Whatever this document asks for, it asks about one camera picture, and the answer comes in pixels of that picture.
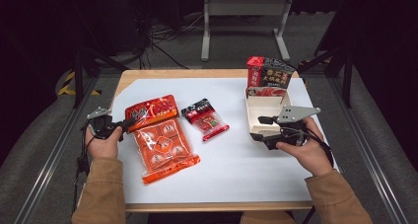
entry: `white metal stand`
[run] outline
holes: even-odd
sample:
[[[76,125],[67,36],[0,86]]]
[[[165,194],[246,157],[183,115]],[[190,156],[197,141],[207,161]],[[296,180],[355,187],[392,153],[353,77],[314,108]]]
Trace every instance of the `white metal stand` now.
[[[210,29],[209,16],[254,15],[280,16],[280,26],[273,29],[274,37],[279,46],[284,61],[290,56],[283,40],[283,31],[289,16],[292,0],[205,0],[204,5],[204,34],[201,60],[209,60]]]

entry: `dark background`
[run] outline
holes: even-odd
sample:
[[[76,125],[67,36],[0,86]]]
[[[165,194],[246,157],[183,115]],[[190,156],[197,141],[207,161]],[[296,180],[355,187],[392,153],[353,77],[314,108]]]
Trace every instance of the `dark background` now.
[[[178,29],[183,16],[202,11],[203,0],[0,0],[0,5],[3,163],[22,132],[56,100],[56,82],[72,67],[81,45],[107,56],[141,52],[148,44],[149,19]],[[355,33],[354,64],[415,169],[417,5],[414,0],[294,0],[291,9],[293,14],[339,10],[318,50],[332,49],[341,36]]]

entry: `person's left hand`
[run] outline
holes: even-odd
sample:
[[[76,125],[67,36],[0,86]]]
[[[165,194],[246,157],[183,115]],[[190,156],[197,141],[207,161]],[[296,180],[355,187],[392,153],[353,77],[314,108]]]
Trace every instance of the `person's left hand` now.
[[[117,158],[117,141],[121,134],[122,127],[118,126],[108,139],[99,139],[94,138],[92,131],[86,128],[85,141],[92,158]]]

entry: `snack bag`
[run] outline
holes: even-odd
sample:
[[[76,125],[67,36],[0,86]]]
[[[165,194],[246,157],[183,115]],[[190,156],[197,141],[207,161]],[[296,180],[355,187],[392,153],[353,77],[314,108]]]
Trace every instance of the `snack bag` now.
[[[248,68],[246,95],[284,97],[296,68],[280,59],[252,56]]]
[[[222,121],[207,99],[202,99],[181,110],[181,114],[187,118],[190,124],[203,133],[203,141],[230,128],[229,125]]]
[[[193,154],[178,121],[174,97],[167,95],[125,110],[125,117],[136,117],[129,129],[135,136],[146,172],[144,184],[150,184],[200,162]]]

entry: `gray carpet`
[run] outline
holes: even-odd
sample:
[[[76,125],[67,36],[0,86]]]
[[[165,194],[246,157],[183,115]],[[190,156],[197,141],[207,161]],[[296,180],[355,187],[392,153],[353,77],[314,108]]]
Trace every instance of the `gray carpet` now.
[[[298,65],[302,60],[314,57],[313,52],[332,17],[332,13],[289,17],[284,40],[292,64]],[[272,18],[263,17],[254,23],[237,18],[220,19],[211,25],[209,61],[200,60],[200,29],[184,33],[173,40],[154,41],[176,62],[156,47],[148,47],[141,60],[147,69],[179,69],[181,65],[197,69],[245,68],[246,59],[252,55],[280,57],[271,32],[274,27],[275,20]],[[133,69],[139,66],[139,61],[128,65]],[[338,89],[341,76],[326,79],[320,69],[318,66],[301,76],[307,80],[313,105],[321,108],[318,117],[336,161],[344,171],[344,177],[375,223],[406,223],[405,220],[408,223],[418,223],[414,213],[418,205],[417,173],[404,156],[361,77],[354,70],[351,97],[353,108],[347,110],[341,103],[341,91]],[[65,77],[66,74],[57,82],[57,92]],[[58,96],[58,100],[22,134],[0,169],[0,223],[14,223],[18,217],[19,220],[25,220],[25,223],[69,223],[75,159],[81,148],[80,128],[86,114],[97,107],[109,107],[119,78],[120,72],[104,67],[100,77],[92,82],[94,89],[102,91],[101,95],[87,97],[83,106],[77,110],[72,109],[74,96]],[[86,78],[85,82],[87,85],[91,80]],[[69,126],[68,120],[74,116],[74,124]],[[354,128],[352,116],[358,122]],[[69,127],[69,131],[63,131],[65,127]],[[359,135],[358,131],[364,134],[366,141],[362,140],[362,134]],[[68,139],[64,144],[57,144],[57,141],[63,139],[62,136]],[[367,149],[365,152],[364,144],[371,148],[372,156]],[[371,159],[378,161],[378,170],[382,171],[380,174],[383,176],[374,175],[376,166],[370,166]],[[53,163],[51,160],[56,161],[56,166],[47,166],[50,173],[44,176],[45,186],[41,186],[45,189],[34,194],[31,190],[39,186],[36,180],[42,174],[45,164]],[[381,189],[381,181],[386,181],[391,190]],[[400,212],[391,211],[394,205],[400,208]],[[302,223],[308,211],[297,210],[294,213],[298,223]],[[128,223],[143,224],[146,219],[146,213],[127,214]],[[310,223],[320,223],[317,214]]]

